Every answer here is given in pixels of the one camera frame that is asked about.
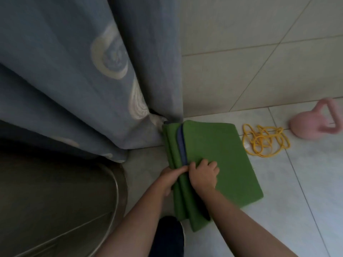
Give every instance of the blue-gray curtain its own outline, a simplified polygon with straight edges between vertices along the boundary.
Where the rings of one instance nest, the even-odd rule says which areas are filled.
[[[176,0],[0,0],[0,19],[1,121],[118,162],[182,121]]]

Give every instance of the forearm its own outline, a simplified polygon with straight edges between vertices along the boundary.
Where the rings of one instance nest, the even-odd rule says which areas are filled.
[[[154,182],[105,241],[97,257],[146,257],[157,229],[164,198]]]
[[[200,192],[226,244],[236,257],[296,257],[284,244],[211,188]]]

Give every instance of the tangled yellow cord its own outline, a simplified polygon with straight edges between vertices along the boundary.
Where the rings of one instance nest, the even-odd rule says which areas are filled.
[[[253,152],[248,151],[245,149],[245,151],[253,156],[260,156],[262,158],[269,158],[272,156],[275,156],[278,154],[282,149],[288,149],[290,148],[290,143],[287,138],[287,136],[283,133],[283,128],[282,127],[274,127],[274,126],[266,126],[262,127],[261,125],[257,125],[258,132],[254,131],[254,129],[248,125],[248,124],[243,124],[243,146],[244,146],[244,141],[245,139],[248,140],[248,142],[251,145],[251,149]],[[277,143],[279,144],[279,149],[275,152],[273,152],[273,138],[277,140]],[[264,148],[270,148],[270,153],[269,154],[263,154]]]

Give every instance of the person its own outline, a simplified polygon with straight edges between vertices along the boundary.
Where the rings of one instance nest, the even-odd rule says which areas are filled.
[[[236,257],[296,257],[283,243],[215,189],[219,168],[203,159],[172,170],[165,168],[121,224],[107,238],[97,257],[183,256],[183,233],[174,217],[159,221],[163,198],[179,175],[189,171],[196,193],[205,203],[226,244]]]

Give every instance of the kettlebell handle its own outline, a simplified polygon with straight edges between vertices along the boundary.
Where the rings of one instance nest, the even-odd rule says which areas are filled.
[[[312,112],[320,113],[324,105],[328,106],[333,121],[335,122],[335,127],[322,126],[319,130],[325,133],[337,134],[343,129],[343,119],[336,102],[332,98],[323,98],[319,100],[312,109]]]

